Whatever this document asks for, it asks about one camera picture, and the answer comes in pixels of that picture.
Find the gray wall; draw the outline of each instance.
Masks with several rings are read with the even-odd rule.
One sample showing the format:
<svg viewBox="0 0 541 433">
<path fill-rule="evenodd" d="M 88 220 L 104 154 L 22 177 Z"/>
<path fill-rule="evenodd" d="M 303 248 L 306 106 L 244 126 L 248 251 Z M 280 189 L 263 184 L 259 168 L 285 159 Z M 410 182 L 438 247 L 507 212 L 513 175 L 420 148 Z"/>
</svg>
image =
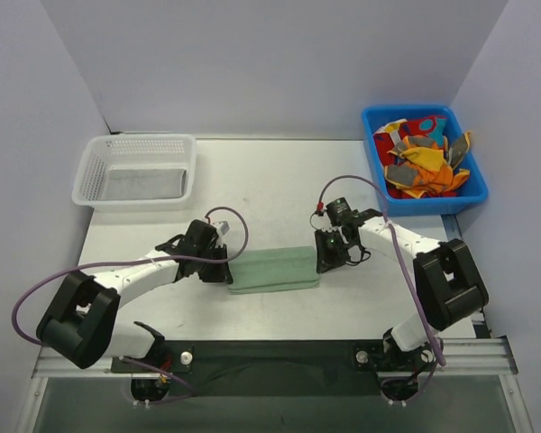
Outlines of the gray wall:
<svg viewBox="0 0 541 433">
<path fill-rule="evenodd" d="M 506 0 L 42 0 L 113 130 L 361 138 L 450 104 Z"/>
<path fill-rule="evenodd" d="M 453 108 L 476 131 L 491 188 L 459 221 L 491 293 L 487 319 L 508 334 L 541 432 L 541 0 L 511 0 Z"/>
<path fill-rule="evenodd" d="M 39 0 L 1 1 L 0 432 L 14 430 L 38 353 L 13 332 L 10 311 L 37 280 L 76 262 L 89 214 L 70 202 L 72 180 L 85 144 L 104 131 Z M 52 289 L 23 309 L 30 332 Z"/>
</svg>

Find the pile of clothes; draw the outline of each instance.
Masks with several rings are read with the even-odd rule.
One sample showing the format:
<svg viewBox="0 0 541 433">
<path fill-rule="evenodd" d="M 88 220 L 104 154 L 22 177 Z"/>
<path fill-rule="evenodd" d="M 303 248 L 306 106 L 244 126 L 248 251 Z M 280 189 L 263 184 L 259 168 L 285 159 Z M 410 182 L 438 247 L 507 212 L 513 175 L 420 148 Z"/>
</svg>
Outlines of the pile of clothes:
<svg viewBox="0 0 541 433">
<path fill-rule="evenodd" d="M 399 119 L 374 134 L 374 142 L 394 198 L 456 197 L 469 179 L 458 168 L 471 148 L 470 133 L 453 143 L 443 135 L 446 118 L 429 115 L 417 120 Z"/>
</svg>

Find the white basket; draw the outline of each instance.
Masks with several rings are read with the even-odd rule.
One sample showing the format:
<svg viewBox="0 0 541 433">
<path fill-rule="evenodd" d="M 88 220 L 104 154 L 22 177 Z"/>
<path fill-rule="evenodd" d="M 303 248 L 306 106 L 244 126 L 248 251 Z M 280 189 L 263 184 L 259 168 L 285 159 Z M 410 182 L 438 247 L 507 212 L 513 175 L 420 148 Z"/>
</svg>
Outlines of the white basket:
<svg viewBox="0 0 541 433">
<path fill-rule="evenodd" d="M 80 160 L 72 201 L 106 212 L 181 209 L 192 193 L 196 162 L 190 135 L 97 137 Z"/>
</svg>

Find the green cloth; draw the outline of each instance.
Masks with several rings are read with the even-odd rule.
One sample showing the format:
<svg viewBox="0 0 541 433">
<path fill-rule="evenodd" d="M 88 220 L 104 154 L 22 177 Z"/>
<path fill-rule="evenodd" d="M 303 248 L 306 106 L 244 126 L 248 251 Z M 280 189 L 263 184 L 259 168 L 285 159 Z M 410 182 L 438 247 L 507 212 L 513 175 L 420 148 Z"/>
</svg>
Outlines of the green cloth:
<svg viewBox="0 0 541 433">
<path fill-rule="evenodd" d="M 233 294 L 311 289 L 318 286 L 316 253 L 310 246 L 245 251 L 228 263 Z"/>
</svg>

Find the folded green cloth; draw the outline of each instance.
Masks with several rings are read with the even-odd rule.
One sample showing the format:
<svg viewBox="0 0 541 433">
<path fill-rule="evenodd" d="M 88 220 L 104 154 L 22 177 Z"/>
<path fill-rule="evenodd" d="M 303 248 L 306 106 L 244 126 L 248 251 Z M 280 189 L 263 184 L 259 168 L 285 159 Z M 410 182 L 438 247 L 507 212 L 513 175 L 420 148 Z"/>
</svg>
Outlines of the folded green cloth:
<svg viewBox="0 0 541 433">
<path fill-rule="evenodd" d="M 245 251 L 228 263 L 233 294 L 311 289 L 318 286 L 313 247 Z"/>
</svg>

